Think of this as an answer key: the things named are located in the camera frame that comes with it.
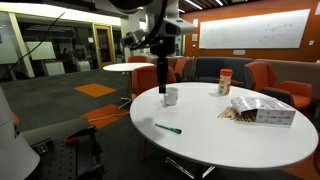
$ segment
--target black cable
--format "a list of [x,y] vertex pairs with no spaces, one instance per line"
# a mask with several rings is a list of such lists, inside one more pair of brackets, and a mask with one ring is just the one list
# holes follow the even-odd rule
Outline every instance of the black cable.
[[162,0],[162,8],[161,8],[159,18],[156,22],[156,25],[153,27],[153,29],[151,30],[149,35],[146,36],[145,40],[143,42],[141,42],[140,44],[138,44],[136,47],[131,48],[131,50],[145,48],[145,46],[154,38],[154,36],[159,31],[159,29],[162,25],[164,14],[165,14],[166,8],[167,8],[167,4],[168,4],[168,0]]
[[28,56],[29,54],[31,54],[34,50],[36,50],[36,49],[43,43],[43,41],[47,38],[47,35],[48,35],[48,33],[50,32],[51,28],[52,28],[52,27],[56,24],[56,22],[67,12],[67,10],[68,10],[71,6],[72,6],[72,4],[70,4],[69,7],[67,7],[67,9],[66,9],[63,13],[61,13],[60,16],[58,16],[58,17],[53,21],[53,23],[51,23],[51,25],[49,26],[48,30],[45,32],[42,40],[40,41],[40,43],[39,43],[36,47],[34,47],[31,51],[29,51],[27,54],[25,54],[25,55],[23,55],[21,58],[19,58],[19,59],[17,60],[17,62],[15,62],[15,63],[11,66],[11,68],[7,71],[7,73],[0,79],[0,82],[1,82],[2,80],[4,80],[4,79],[7,77],[7,75],[9,75],[10,71],[11,71],[24,57],[26,57],[26,56]]

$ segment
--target cardboard box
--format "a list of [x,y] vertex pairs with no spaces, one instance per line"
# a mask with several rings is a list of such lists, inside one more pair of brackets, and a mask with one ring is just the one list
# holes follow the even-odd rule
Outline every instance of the cardboard box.
[[257,111],[256,123],[291,125],[296,110],[275,98],[237,97],[231,104],[239,114]]

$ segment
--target white cup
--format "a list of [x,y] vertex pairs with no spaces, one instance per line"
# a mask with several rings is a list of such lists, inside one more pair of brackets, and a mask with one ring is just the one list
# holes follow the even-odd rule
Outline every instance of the white cup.
[[166,106],[174,106],[177,104],[178,100],[178,88],[175,87],[167,87],[166,93],[163,95],[164,104]]

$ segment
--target ceiling light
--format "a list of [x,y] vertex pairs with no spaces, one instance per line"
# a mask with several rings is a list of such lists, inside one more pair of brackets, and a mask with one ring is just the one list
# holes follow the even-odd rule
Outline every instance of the ceiling light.
[[184,11],[184,10],[182,10],[182,9],[179,9],[179,11],[180,11],[180,12],[182,12],[182,13],[185,13],[185,11]]
[[196,3],[190,1],[190,0],[185,0],[187,3],[191,4],[192,6],[198,8],[198,9],[202,9],[202,7],[200,7],[199,5],[197,5]]
[[220,6],[223,6],[223,4],[222,4],[222,2],[220,0],[216,0],[216,1],[217,1],[217,3],[220,4]]

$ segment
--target orange wall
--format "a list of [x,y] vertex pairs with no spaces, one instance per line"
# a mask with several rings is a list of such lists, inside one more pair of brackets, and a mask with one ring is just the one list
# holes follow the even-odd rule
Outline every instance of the orange wall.
[[[252,59],[282,59],[292,61],[315,62],[320,59],[320,15],[315,16],[315,11],[320,0],[262,0],[248,4],[234,5],[195,13],[182,14],[181,18],[193,22],[198,19],[199,26],[195,33],[200,32],[200,22],[254,16],[276,12],[311,9],[309,19],[302,37],[300,48],[296,49],[245,49],[246,55]],[[309,41],[314,40],[314,45],[309,46]],[[186,56],[235,56],[233,49],[208,50],[199,49],[199,41],[192,42],[191,35],[186,36]]]

